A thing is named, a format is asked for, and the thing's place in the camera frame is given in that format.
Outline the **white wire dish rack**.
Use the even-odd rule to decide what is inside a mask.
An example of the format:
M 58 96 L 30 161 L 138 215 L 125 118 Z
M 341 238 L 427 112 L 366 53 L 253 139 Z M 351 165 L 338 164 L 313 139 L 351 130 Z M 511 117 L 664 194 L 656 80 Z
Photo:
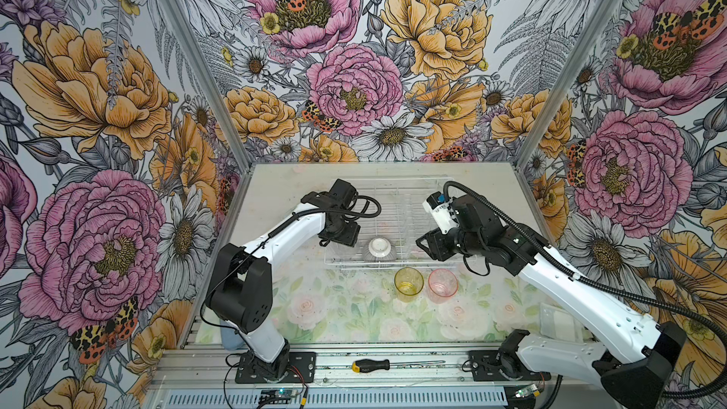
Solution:
M 350 178 L 350 184 L 362 196 L 368 196 L 381 204 L 381 214 L 373 219 L 359 219 L 361 227 L 357 245 L 361 257 L 349 265 L 334 265 L 331 250 L 325 251 L 327 266 L 342 271 L 384 270 L 401 267 L 421 269 L 454 268 L 462 263 L 456 255 L 448 261 L 434 261 L 416 245 L 416 240 L 437 227 L 432 216 L 422 203 L 432 193 L 440 190 L 445 182 L 441 177 L 391 177 Z M 364 259 L 365 246 L 374 238 L 390 240 L 396 249 L 397 259 L 389 262 L 367 262 Z

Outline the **pink glass cup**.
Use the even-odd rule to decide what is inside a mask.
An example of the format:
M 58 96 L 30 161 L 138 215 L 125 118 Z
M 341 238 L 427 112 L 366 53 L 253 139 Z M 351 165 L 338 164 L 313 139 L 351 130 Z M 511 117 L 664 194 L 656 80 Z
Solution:
M 442 304 L 456 295 L 459 282 L 456 275 L 447 269 L 435 269 L 427 278 L 427 295 L 435 304 Z

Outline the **yellow glass cup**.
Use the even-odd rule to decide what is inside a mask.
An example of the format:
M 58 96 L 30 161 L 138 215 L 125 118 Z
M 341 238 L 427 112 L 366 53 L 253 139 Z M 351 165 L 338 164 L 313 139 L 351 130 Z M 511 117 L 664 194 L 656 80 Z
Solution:
M 414 301 L 422 292 L 424 277 L 422 273 L 412 267 L 399 269 L 395 274 L 394 284 L 397 291 L 397 299 L 404 303 Z

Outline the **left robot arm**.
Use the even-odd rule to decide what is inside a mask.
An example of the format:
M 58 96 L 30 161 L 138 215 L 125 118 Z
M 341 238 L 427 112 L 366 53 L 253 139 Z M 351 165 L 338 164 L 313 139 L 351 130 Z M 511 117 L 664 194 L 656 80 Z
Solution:
M 291 367 L 290 343 L 268 318 L 274 305 L 274 266 L 316 237 L 323 247 L 335 242 L 352 247 L 359 219 L 381 214 L 378 201 L 363 197 L 338 179 L 327 191 L 306 194 L 292 212 L 270 231 L 244 245 L 225 244 L 213 267 L 204 307 L 220 329 L 234 331 L 248 346 L 243 356 L 256 377 L 278 381 Z

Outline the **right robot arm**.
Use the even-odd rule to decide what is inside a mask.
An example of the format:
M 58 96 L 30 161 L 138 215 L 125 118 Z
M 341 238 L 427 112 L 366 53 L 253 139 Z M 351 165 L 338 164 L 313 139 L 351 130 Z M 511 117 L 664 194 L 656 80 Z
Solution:
M 482 257 L 546 293 L 594 335 L 577 343 L 515 329 L 491 359 L 493 367 L 511 378 L 542 372 L 579 379 L 625 408 L 654 408 L 666 395 L 686 339 L 676 324 L 658 324 L 585 285 L 583 274 L 543 236 L 508 223 L 473 195 L 447 200 L 435 192 L 422 206 L 437 224 L 417 241 L 431 259 Z

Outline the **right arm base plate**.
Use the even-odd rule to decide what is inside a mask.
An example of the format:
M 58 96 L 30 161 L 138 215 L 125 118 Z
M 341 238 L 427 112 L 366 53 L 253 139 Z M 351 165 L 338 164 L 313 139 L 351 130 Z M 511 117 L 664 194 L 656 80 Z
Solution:
M 514 353 L 498 350 L 471 350 L 468 365 L 475 382 L 549 382 L 552 379 L 548 372 L 527 369 Z

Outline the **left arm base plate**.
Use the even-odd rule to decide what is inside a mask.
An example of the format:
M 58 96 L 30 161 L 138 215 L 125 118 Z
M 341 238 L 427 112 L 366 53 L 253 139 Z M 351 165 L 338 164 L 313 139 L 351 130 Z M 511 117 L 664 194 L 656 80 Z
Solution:
M 257 358 L 253 352 L 242 354 L 235 375 L 236 384 L 299 384 L 298 371 L 306 384 L 314 381 L 316 354 L 287 352 L 272 363 Z

